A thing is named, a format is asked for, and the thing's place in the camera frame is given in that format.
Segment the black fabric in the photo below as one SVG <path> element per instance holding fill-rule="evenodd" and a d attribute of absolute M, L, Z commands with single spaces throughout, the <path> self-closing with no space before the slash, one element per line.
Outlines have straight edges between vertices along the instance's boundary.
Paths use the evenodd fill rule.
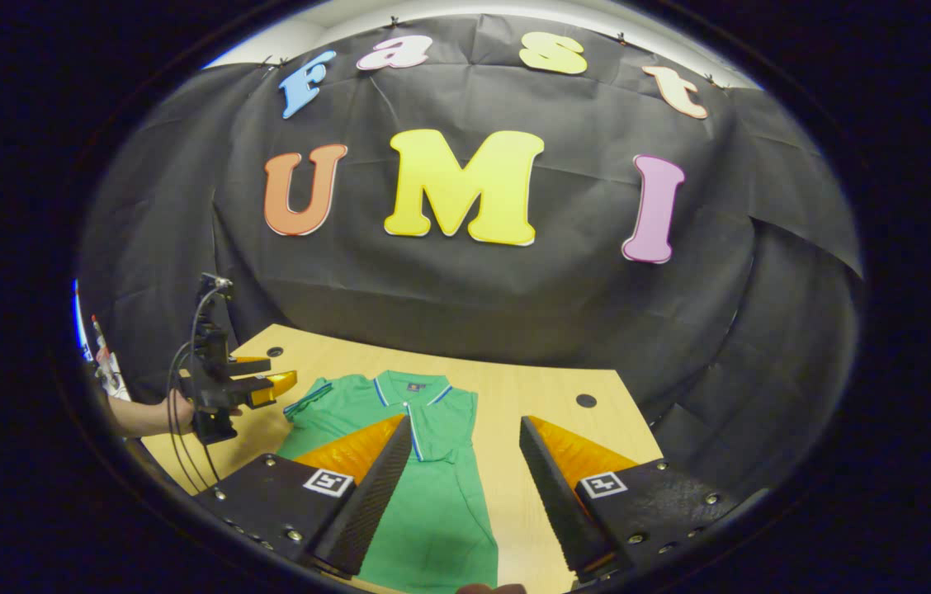
<path fill-rule="evenodd" d="M 527 31 L 584 48 L 579 76 L 526 68 Z M 434 39 L 412 68 L 362 72 L 391 36 Z M 283 120 L 278 84 L 324 50 L 319 95 Z M 643 65 L 698 87 L 705 120 L 674 111 Z M 530 247 L 465 225 L 393 237 L 394 134 L 442 132 L 461 165 L 500 130 L 544 139 L 531 176 Z M 265 162 L 348 146 L 333 208 L 306 237 L 271 232 Z M 661 266 L 620 252 L 634 232 L 636 154 L 685 172 Z M 835 410 L 858 338 L 861 253 L 820 150 L 763 91 L 703 76 L 592 31 L 518 16 L 442 16 L 333 42 L 283 67 L 199 72 L 141 125 L 96 193 L 81 248 L 96 313 L 136 398 L 160 399 L 201 271 L 235 282 L 217 308 L 238 341 L 270 323 L 384 347 L 620 373 L 667 459 L 740 493 L 787 476 Z M 476 216 L 473 205 L 466 221 Z M 424 214 L 432 219 L 428 203 Z"/>

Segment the table surface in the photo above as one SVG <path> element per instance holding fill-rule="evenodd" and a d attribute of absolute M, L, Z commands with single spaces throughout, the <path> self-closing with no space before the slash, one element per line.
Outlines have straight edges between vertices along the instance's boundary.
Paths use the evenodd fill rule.
<path fill-rule="evenodd" d="M 270 347 L 283 353 L 271 360 L 271 373 L 297 372 L 297 384 L 276 405 L 232 417 L 239 436 L 209 446 L 221 477 L 240 469 L 260 454 L 274 452 L 291 432 L 281 410 L 303 398 L 317 377 L 336 379 L 361 373 L 368 379 L 385 370 L 444 375 L 456 388 L 477 392 L 473 448 L 484 485 L 495 540 L 499 542 L 499 583 L 522 583 L 530 592 L 567 592 L 574 581 L 560 552 L 553 529 L 519 448 L 521 417 L 533 414 L 643 464 L 661 458 L 660 448 L 616 371 L 502 365 L 491 362 L 410 353 L 360 345 L 283 326 L 271 326 L 244 343 L 235 356 L 267 356 Z M 593 408 L 575 402 L 579 394 L 597 399 Z M 214 480 L 205 452 L 193 435 L 185 436 L 187 451 L 201 476 Z M 168 474 L 188 493 L 187 481 L 172 453 L 168 436 L 142 442 Z M 195 483 L 197 473 L 183 460 Z M 353 586 L 373 592 L 386 587 L 353 580 Z"/>

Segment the black backdrop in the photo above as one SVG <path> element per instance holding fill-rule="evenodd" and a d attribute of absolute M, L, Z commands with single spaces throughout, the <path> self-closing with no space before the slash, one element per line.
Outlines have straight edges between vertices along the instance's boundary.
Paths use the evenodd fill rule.
<path fill-rule="evenodd" d="M 584 47 L 585 73 L 535 71 L 528 31 Z M 359 71 L 374 45 L 435 40 L 412 68 Z M 289 120 L 281 80 L 334 50 L 319 95 Z M 699 89 L 695 120 L 640 69 Z M 544 139 L 535 158 L 530 247 L 393 237 L 399 155 L 391 136 L 442 132 L 465 166 L 499 130 Z M 324 225 L 273 233 L 265 162 L 344 144 Z M 687 180 L 674 200 L 673 256 L 631 262 L 636 154 Z M 314 164 L 293 173 L 310 200 Z M 103 320 L 130 391 L 159 402 L 185 341 L 202 271 L 230 278 L 239 342 L 270 323 L 416 352 L 620 373 L 667 458 L 751 493 L 787 476 L 839 402 L 859 334 L 862 259 L 842 189 L 770 93 L 719 89 L 646 49 L 523 16 L 440 16 L 379 27 L 278 68 L 229 64 L 191 76 L 156 106 L 101 181 L 80 249 L 85 313 Z M 467 219 L 475 217 L 474 204 Z"/>
<path fill-rule="evenodd" d="M 854 207 L 874 300 L 832 474 L 677 591 L 931 592 L 931 4 L 684 4 L 790 72 L 865 155 L 874 191 Z M 87 206 L 58 188 L 82 150 L 114 148 L 89 138 L 142 80 L 253 5 L 0 5 L 1 592 L 258 586 L 130 499 L 55 397 L 80 389 L 61 287 Z"/>

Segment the letter m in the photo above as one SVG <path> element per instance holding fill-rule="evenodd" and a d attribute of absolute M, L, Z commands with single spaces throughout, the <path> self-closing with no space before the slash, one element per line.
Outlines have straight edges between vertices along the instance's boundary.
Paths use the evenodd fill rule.
<path fill-rule="evenodd" d="M 480 213 L 469 224 L 477 241 L 530 245 L 535 229 L 528 224 L 531 167 L 542 152 L 542 139 L 526 132 L 499 131 L 488 136 L 473 158 L 458 166 L 451 147 L 438 130 L 409 130 L 393 136 L 400 153 L 396 208 L 385 219 L 385 231 L 420 237 L 431 223 L 421 214 L 428 196 L 432 213 L 447 237 L 458 233 L 470 207 L 480 197 Z"/>

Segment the blue letter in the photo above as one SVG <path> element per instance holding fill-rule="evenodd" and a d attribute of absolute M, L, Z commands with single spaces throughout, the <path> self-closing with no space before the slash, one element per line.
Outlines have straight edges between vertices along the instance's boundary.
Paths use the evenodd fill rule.
<path fill-rule="evenodd" d="M 319 94 L 319 89 L 312 89 L 308 83 L 322 82 L 322 79 L 326 78 L 326 67 L 323 63 L 328 63 L 336 55 L 337 52 L 332 49 L 323 52 L 318 58 L 304 64 L 303 68 L 287 76 L 281 84 L 278 84 L 278 87 L 286 92 L 286 111 L 281 113 L 283 120 L 293 116 L 297 110 L 306 106 L 308 101 Z"/>

